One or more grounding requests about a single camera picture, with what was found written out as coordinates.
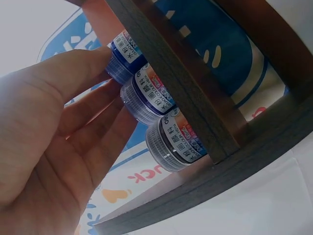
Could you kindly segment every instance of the wooden frame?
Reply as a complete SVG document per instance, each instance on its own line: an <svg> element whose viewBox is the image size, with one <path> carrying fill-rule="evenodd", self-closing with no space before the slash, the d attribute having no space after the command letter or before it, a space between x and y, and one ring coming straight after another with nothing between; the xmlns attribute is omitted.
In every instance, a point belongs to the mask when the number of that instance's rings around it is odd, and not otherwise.
<svg viewBox="0 0 313 235"><path fill-rule="evenodd" d="M234 110L211 71L151 1L107 3L219 164L147 204L96 225L100 234L134 231L205 202L255 174L313 131L313 57L265 0L216 0L291 87L291 93L250 123ZM277 33L289 41L280 40Z"/></svg>

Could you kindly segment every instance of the clear plastic jar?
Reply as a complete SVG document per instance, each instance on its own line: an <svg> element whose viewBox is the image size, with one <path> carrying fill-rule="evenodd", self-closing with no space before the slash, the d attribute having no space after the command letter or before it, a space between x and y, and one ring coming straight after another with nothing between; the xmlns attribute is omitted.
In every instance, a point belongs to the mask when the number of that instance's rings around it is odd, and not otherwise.
<svg viewBox="0 0 313 235"><path fill-rule="evenodd" d="M180 171L207 154L179 108L148 128L146 143L153 158L170 172Z"/></svg>
<svg viewBox="0 0 313 235"><path fill-rule="evenodd" d="M121 98L133 116L148 126L175 107L173 98L149 64L125 83Z"/></svg>
<svg viewBox="0 0 313 235"><path fill-rule="evenodd" d="M112 50L112 57L106 71L122 85L147 63L139 47L126 30L114 38L108 46Z"/></svg>

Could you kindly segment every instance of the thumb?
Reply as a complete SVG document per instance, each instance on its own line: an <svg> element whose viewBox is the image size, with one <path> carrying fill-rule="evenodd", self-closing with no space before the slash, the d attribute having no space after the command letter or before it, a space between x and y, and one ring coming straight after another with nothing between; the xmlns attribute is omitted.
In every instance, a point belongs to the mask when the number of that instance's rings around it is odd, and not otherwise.
<svg viewBox="0 0 313 235"><path fill-rule="evenodd" d="M49 94L59 95L63 104L96 83L111 58L108 47L97 50L72 50L55 55L27 68L28 83L34 84Z"/></svg>

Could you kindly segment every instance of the white wall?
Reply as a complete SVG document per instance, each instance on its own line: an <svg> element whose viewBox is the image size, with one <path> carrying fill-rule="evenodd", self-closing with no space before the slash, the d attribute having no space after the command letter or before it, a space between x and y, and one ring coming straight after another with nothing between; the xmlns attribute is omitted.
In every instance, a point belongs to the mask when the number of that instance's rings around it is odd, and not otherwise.
<svg viewBox="0 0 313 235"><path fill-rule="evenodd" d="M64 0L1 0L0 76L35 64L45 41L77 9Z"/></svg>

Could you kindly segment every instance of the jar lid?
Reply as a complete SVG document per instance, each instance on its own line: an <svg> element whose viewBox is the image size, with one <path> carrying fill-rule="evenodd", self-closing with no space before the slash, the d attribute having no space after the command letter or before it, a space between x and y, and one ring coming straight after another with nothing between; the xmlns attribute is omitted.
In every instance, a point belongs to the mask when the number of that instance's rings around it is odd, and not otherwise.
<svg viewBox="0 0 313 235"><path fill-rule="evenodd" d="M150 126L156 123L162 116L149 109L139 98L133 87L133 79L127 81L121 89L121 98L129 112L141 123Z"/></svg>
<svg viewBox="0 0 313 235"><path fill-rule="evenodd" d="M125 66L117 59L114 51L108 66L106 67L108 74L119 84L124 85L127 81L131 80L133 74L125 68Z"/></svg>
<svg viewBox="0 0 313 235"><path fill-rule="evenodd" d="M146 132L146 143L150 153L156 162L167 171L177 172L186 168L190 164L179 161L165 144L159 131L159 123L160 121L150 126Z"/></svg>

